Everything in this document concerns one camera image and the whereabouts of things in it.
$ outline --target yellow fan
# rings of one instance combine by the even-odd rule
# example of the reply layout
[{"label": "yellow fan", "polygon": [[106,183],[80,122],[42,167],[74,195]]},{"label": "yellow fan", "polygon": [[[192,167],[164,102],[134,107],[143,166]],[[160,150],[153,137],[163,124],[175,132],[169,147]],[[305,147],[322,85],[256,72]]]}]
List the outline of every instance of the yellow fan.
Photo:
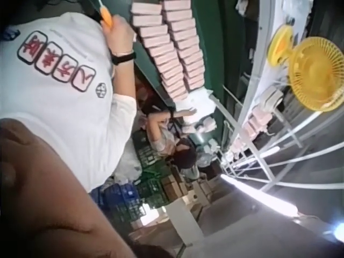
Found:
[{"label": "yellow fan", "polygon": [[344,54],[331,41],[309,37],[293,48],[293,31],[282,25],[268,49],[271,66],[288,59],[289,79],[297,99],[307,108],[327,112],[344,102]]}]

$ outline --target pink box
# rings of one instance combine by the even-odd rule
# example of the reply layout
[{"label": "pink box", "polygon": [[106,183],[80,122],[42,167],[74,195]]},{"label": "pink box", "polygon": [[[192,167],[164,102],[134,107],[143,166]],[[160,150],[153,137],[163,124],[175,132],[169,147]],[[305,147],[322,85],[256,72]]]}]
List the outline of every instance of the pink box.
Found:
[{"label": "pink box", "polygon": [[164,81],[162,81],[162,85],[163,85],[163,87],[165,88],[165,90],[167,92],[172,92],[172,91],[174,91],[176,89],[179,89],[180,87],[185,89],[184,81],[183,80],[179,80],[179,81],[175,82],[174,84],[172,84],[171,86],[167,86],[164,83]]},{"label": "pink box", "polygon": [[195,70],[192,70],[192,71],[185,71],[185,74],[189,77],[189,78],[192,78],[192,77],[195,77],[199,74],[203,74],[205,72],[205,67],[204,66],[201,66],[201,67],[198,67],[196,68]]},{"label": "pink box", "polygon": [[163,80],[165,85],[166,86],[171,86],[173,85],[174,83],[176,83],[177,81],[180,81],[182,80],[184,77],[183,73],[179,73],[179,74],[176,74],[175,76],[167,79],[167,80]]},{"label": "pink box", "polygon": [[192,11],[191,10],[183,10],[183,11],[173,11],[173,12],[162,12],[165,20],[168,22],[176,22],[178,20],[187,20],[192,18]]},{"label": "pink box", "polygon": [[185,65],[189,65],[203,57],[202,50],[199,50],[198,52],[192,54],[191,56],[188,56],[186,58],[183,58],[182,61]]},{"label": "pink box", "polygon": [[165,71],[170,70],[170,69],[176,67],[177,65],[180,65],[179,59],[173,59],[173,60],[171,60],[170,62],[167,62],[167,63],[161,64],[161,65],[158,65],[158,66],[156,66],[156,67],[157,67],[157,69],[159,70],[159,72],[162,74],[162,73],[164,73]]},{"label": "pink box", "polygon": [[188,47],[191,47],[193,45],[198,45],[199,44],[199,36],[196,35],[190,39],[185,39],[185,40],[182,40],[182,41],[177,41],[176,42],[177,44],[177,48],[182,50],[182,49],[186,49]]},{"label": "pink box", "polygon": [[203,74],[199,74],[199,75],[197,75],[195,77],[192,77],[192,78],[184,75],[184,79],[185,79],[185,83],[187,85],[192,85],[195,82],[198,82],[198,81],[201,81],[202,79],[204,79],[204,75]]},{"label": "pink box", "polygon": [[191,0],[163,1],[162,8],[166,11],[186,10],[191,8]]},{"label": "pink box", "polygon": [[176,97],[173,97],[172,100],[174,102],[182,101],[182,100],[186,99],[188,97],[188,95],[189,95],[189,93],[187,91],[185,91],[182,94],[180,94]]},{"label": "pink box", "polygon": [[178,32],[172,32],[172,38],[175,41],[181,41],[184,39],[192,38],[193,36],[197,35],[196,28],[190,28],[185,31],[178,31]]},{"label": "pink box", "polygon": [[173,50],[172,52],[156,56],[154,58],[154,61],[156,65],[162,65],[163,63],[166,63],[172,59],[177,59],[177,58],[178,58],[177,51]]},{"label": "pink box", "polygon": [[198,45],[193,45],[193,46],[186,48],[186,49],[183,49],[183,50],[179,50],[179,49],[177,50],[178,56],[180,58],[185,58],[187,56],[190,56],[190,55],[196,53],[197,51],[199,51]]},{"label": "pink box", "polygon": [[157,46],[161,46],[161,45],[169,43],[170,35],[166,34],[166,35],[152,37],[152,38],[143,38],[142,41],[144,43],[144,46],[147,48],[157,47]]},{"label": "pink box", "polygon": [[168,95],[171,97],[171,98],[174,98],[174,97],[177,97],[179,96],[180,94],[184,93],[186,91],[186,88],[185,87],[180,87],[174,91],[171,91],[171,92],[168,92]]},{"label": "pink box", "polygon": [[136,3],[131,6],[131,12],[135,15],[159,15],[161,14],[161,4]]},{"label": "pink box", "polygon": [[189,28],[196,27],[196,21],[194,18],[188,20],[174,21],[169,24],[172,31],[183,31]]},{"label": "pink box", "polygon": [[135,27],[162,25],[161,15],[134,15],[133,25]]},{"label": "pink box", "polygon": [[148,37],[154,37],[154,36],[167,34],[167,29],[168,29],[167,24],[152,26],[152,27],[140,27],[139,33],[141,37],[148,38]]},{"label": "pink box", "polygon": [[204,79],[202,79],[198,82],[195,82],[195,83],[189,85],[189,89],[190,90],[198,89],[198,88],[202,87],[204,85],[204,83],[205,83],[205,81],[204,81]]},{"label": "pink box", "polygon": [[204,66],[204,61],[203,59],[199,59],[197,60],[196,62],[192,63],[192,64],[188,64],[188,65],[185,65],[185,64],[182,64],[183,67],[184,67],[184,70],[189,73],[193,70],[195,70],[196,68],[199,68],[201,66]]},{"label": "pink box", "polygon": [[171,70],[167,70],[166,72],[164,72],[162,74],[162,78],[164,80],[167,80],[167,79],[173,77],[174,75],[181,73],[182,71],[183,71],[182,65],[176,66],[175,68],[173,68]]},{"label": "pink box", "polygon": [[148,49],[148,52],[151,57],[156,57],[158,55],[163,55],[165,53],[171,52],[175,49],[173,42],[167,43],[166,45],[162,45],[160,47],[152,47]]}]

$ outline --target black watch strap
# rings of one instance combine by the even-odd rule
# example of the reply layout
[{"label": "black watch strap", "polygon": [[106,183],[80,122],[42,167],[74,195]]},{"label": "black watch strap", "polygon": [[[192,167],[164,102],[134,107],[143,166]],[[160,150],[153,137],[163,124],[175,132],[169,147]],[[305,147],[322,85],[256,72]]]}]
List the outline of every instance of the black watch strap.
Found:
[{"label": "black watch strap", "polygon": [[120,63],[133,60],[135,58],[136,58],[136,53],[134,51],[130,54],[121,55],[121,56],[116,56],[116,55],[111,54],[111,61],[115,66],[119,65]]}]

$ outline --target fluorescent light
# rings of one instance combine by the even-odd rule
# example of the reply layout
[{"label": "fluorescent light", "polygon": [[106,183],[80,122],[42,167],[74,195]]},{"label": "fluorescent light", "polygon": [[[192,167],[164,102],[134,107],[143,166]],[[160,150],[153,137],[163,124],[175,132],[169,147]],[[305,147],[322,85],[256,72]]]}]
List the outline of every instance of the fluorescent light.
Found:
[{"label": "fluorescent light", "polygon": [[[280,146],[275,146],[275,147],[273,147],[271,149],[268,149],[266,152],[263,152],[262,154],[260,154],[260,157],[261,158],[265,158],[267,156],[273,155],[276,152],[279,152],[280,149],[281,149]],[[256,160],[255,157],[250,157],[249,159],[244,160],[244,161],[240,162],[239,164],[234,165],[233,168],[241,167],[241,166],[249,164],[249,163],[251,163],[251,162],[253,162],[255,160]]]},{"label": "fluorescent light", "polygon": [[344,223],[338,225],[338,227],[333,232],[335,238],[344,243]]},{"label": "fluorescent light", "polygon": [[298,217],[298,210],[295,205],[291,203],[287,203],[286,201],[283,201],[265,192],[262,192],[253,187],[250,187],[249,185],[246,185],[227,175],[222,174],[221,177],[228,183],[235,185],[236,188],[243,191],[244,193],[251,196],[252,198],[258,200],[259,202],[266,205],[267,207],[270,207],[274,211],[277,211],[280,214],[285,215],[287,217],[293,217],[293,218]]}]

